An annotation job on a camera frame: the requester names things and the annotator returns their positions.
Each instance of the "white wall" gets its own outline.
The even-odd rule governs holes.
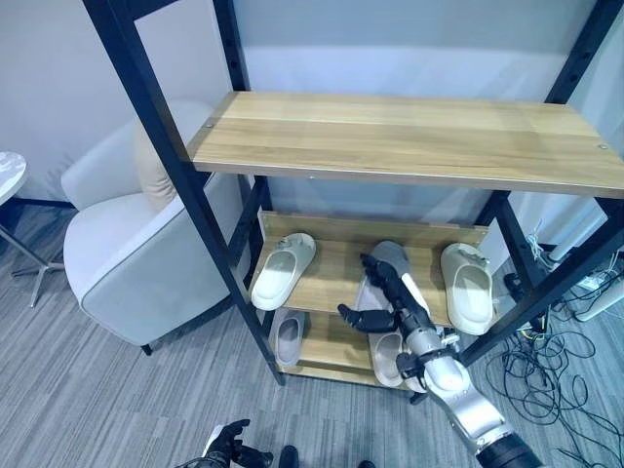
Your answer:
[[[229,76],[210,0],[180,0],[137,22],[167,98],[215,105]],[[60,175],[134,111],[79,0],[0,5],[0,148],[24,155],[19,195],[64,199]]]
[[[578,110],[611,148],[624,158],[624,9],[604,38],[569,103]],[[526,234],[539,226],[540,242],[559,244],[585,216],[605,220],[590,197],[514,192],[510,203]],[[589,235],[582,237],[579,243]],[[495,269],[507,258],[494,222],[481,247]]]
[[[593,4],[235,2],[254,90],[532,101],[546,98]],[[475,189],[318,179],[272,178],[270,186],[280,210],[426,221],[473,222],[488,197]]]

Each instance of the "table leg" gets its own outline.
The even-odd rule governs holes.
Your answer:
[[[13,273],[13,276],[23,276],[23,275],[34,275],[37,274],[37,278],[35,280],[35,286],[32,290],[32,296],[30,297],[30,307],[34,307],[37,303],[37,298],[39,297],[39,291],[41,290],[41,283],[43,282],[43,277],[48,271],[59,271],[64,270],[65,266],[62,263],[54,263],[50,261],[46,261],[29,249],[26,245],[16,239],[7,229],[5,229],[2,225],[0,225],[0,237],[6,240],[13,247],[18,249],[32,261],[37,263],[39,266],[34,268],[23,268],[22,270],[18,270]]]

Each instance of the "wooden shelf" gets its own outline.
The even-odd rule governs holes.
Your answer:
[[[348,327],[337,313],[341,302],[354,306],[364,270],[360,253],[382,240],[404,246],[413,276],[429,305],[432,320],[449,325],[447,296],[440,253],[454,242],[478,245],[488,229],[455,224],[417,224],[397,221],[333,218],[263,212],[266,240],[253,274],[252,288],[264,262],[284,236],[306,232],[317,252],[285,306],[306,314],[306,332],[296,367],[281,368],[294,375],[380,385],[372,370],[368,338]]]
[[[337,315],[337,305],[355,305],[364,276],[360,253],[370,252],[379,241],[402,244],[413,275],[431,310],[433,321],[449,325],[447,297],[440,267],[441,250],[453,242],[478,245],[487,229],[451,224],[415,224],[360,219],[338,219],[296,214],[264,213],[266,241],[252,285],[277,242],[293,232],[314,237],[317,253],[299,279],[285,306],[295,310]]]
[[[298,365],[281,371],[381,386],[372,370],[367,336],[349,328],[337,315],[307,314]]]
[[[232,93],[209,124],[199,171],[624,198],[624,162],[568,105]]]
[[[347,326],[339,315],[313,314],[301,346],[302,366],[319,364],[331,368],[372,371],[365,333]]]
[[[297,366],[295,368],[280,368],[280,371],[292,375],[303,375],[305,377],[326,378],[327,380],[338,380],[340,382],[360,383],[363,385],[381,386],[374,376],[374,372],[360,370],[334,370]]]

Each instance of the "gray wall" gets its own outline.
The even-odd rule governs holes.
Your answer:
[[[229,91],[210,0],[180,0],[137,25],[168,98],[215,105]],[[0,148],[24,155],[19,195],[64,199],[60,175],[134,115],[80,0],[0,5]]]
[[[588,0],[237,0],[252,88],[542,101]],[[275,207],[472,222],[483,190],[271,179]]]

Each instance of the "shelving unit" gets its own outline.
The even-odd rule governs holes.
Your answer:
[[[135,25],[136,20],[174,1],[83,0],[141,123],[230,291],[232,304],[279,384],[284,384],[283,372],[375,384],[370,368],[365,369],[364,338],[340,328],[332,311],[337,302],[354,297],[361,277],[356,253],[371,247],[371,235],[376,236],[375,242],[384,238],[381,233],[385,235],[386,228],[395,229],[391,238],[408,246],[418,285],[436,320],[443,321],[446,303],[437,266],[441,244],[456,236],[468,242],[464,235],[477,243],[485,233],[483,226],[498,221],[525,297],[461,353],[465,366],[536,318],[624,245],[624,163],[589,124],[563,105],[624,0],[597,0],[548,103],[233,93],[194,139],[190,151],[182,143]],[[233,90],[246,91],[249,85],[233,2],[213,3]],[[247,202],[229,243],[204,195],[205,177],[197,171],[254,175],[253,187],[242,183]],[[266,176],[430,183],[494,191],[475,220],[482,227],[265,214],[269,237],[263,253],[257,214],[260,207],[271,211]],[[593,196],[607,221],[546,276],[535,265],[509,203],[511,190]],[[255,267],[271,243],[296,226],[320,239],[320,254],[317,267],[311,267],[288,305],[312,310],[311,322],[315,318],[316,322],[306,337],[301,366],[283,370],[267,341],[272,314],[266,314],[263,323],[259,321],[248,284],[236,265],[248,240]]]
[[[453,242],[479,245],[488,230],[480,226],[417,224],[300,214],[261,215],[266,239],[253,274],[252,287],[266,258],[284,236],[307,232],[317,252],[292,291],[285,307],[306,312],[307,333],[301,359],[286,373],[375,385],[371,353],[364,334],[350,329],[337,313],[341,302],[355,305],[363,278],[360,253],[381,240],[401,243],[409,256],[434,323],[450,325],[447,296],[440,266],[442,249]]]

